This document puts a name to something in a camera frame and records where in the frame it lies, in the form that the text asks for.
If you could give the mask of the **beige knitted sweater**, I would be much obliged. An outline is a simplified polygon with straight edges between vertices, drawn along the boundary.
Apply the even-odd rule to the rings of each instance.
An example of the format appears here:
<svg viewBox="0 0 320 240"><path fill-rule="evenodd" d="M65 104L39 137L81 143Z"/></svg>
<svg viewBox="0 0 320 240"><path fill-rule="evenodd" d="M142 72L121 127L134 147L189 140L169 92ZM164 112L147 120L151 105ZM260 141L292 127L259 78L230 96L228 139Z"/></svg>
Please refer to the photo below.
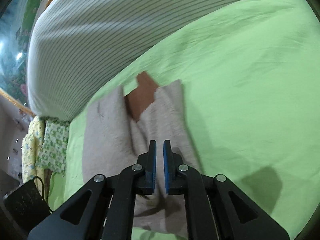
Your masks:
<svg viewBox="0 0 320 240"><path fill-rule="evenodd" d="M187 237L183 196L165 192L163 142L169 140L172 151L184 163L198 169L194 148L184 124L183 87L180 80L159 87L154 102L135 121L127 112L122 87L95 101L87 109L82 152L83 181L100 173L111 177L137 162L146 153L149 142L157 142L156 188L151 196L138 195L133 225L159 233Z"/></svg>

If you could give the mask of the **grey striped duvet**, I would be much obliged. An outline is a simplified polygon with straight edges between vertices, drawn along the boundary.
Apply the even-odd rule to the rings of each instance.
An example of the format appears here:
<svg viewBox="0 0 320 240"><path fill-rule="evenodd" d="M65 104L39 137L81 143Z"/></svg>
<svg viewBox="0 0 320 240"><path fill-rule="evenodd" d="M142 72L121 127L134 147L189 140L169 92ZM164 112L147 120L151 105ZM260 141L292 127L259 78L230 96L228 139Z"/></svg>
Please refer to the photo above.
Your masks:
<svg viewBox="0 0 320 240"><path fill-rule="evenodd" d="M30 109L72 120L97 90L158 42L238 1L53 0L30 37Z"/></svg>

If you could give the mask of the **brown garment inside sweater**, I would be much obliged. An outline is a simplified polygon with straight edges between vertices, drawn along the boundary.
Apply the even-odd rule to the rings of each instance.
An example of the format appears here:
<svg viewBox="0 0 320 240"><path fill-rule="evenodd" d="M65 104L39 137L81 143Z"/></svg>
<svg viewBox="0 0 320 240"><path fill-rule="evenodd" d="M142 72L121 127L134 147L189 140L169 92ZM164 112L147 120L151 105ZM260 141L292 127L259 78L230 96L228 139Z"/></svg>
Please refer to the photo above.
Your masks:
<svg viewBox="0 0 320 240"><path fill-rule="evenodd" d="M136 76L137 88L124 97L127 113L138 122L141 114L154 102L154 93L159 85L147 72L141 72Z"/></svg>

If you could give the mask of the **green bed sheet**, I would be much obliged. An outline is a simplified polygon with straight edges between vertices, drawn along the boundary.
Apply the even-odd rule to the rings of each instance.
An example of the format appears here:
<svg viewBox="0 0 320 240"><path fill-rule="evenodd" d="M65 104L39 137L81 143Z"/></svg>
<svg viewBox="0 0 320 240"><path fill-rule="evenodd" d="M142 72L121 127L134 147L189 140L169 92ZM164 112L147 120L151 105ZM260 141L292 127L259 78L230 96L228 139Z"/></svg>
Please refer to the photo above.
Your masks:
<svg viewBox="0 0 320 240"><path fill-rule="evenodd" d="M186 25L90 98L147 72L180 80L202 172L227 176L296 238L319 205L319 21L305 0L242 0Z"/></svg>

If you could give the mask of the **green white patterned pillow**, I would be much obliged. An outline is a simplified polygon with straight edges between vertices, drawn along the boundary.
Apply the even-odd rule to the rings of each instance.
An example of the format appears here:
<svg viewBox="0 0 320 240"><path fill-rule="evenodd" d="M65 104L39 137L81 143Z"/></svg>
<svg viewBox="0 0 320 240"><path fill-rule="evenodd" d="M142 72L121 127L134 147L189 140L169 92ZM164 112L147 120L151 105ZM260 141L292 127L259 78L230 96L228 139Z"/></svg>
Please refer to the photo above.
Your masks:
<svg viewBox="0 0 320 240"><path fill-rule="evenodd" d="M46 120L43 143L36 159L36 166L64 174L70 122L54 118Z"/></svg>

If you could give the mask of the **yellow patterned blanket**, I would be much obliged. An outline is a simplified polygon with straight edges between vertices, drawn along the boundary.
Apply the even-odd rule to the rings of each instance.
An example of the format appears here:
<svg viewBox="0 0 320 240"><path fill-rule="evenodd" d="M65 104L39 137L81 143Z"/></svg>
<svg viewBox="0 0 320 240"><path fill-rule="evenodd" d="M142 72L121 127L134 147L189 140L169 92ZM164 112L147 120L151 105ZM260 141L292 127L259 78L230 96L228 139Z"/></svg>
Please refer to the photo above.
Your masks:
<svg viewBox="0 0 320 240"><path fill-rule="evenodd" d="M28 133L22 140L22 179L24 183L35 176L44 180L44 168L36 165L44 140L44 129L44 121L35 116L29 124Z"/></svg>

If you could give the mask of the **gold framed floral painting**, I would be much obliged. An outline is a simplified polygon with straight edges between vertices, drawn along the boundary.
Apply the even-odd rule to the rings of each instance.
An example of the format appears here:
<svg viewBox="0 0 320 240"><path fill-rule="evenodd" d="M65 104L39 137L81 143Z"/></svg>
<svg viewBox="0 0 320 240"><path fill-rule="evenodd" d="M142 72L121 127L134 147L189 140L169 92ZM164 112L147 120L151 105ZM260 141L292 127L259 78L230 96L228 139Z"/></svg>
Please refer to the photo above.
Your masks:
<svg viewBox="0 0 320 240"><path fill-rule="evenodd" d="M1 90L31 116L72 116L67 22L75 0L10 0L1 14Z"/></svg>

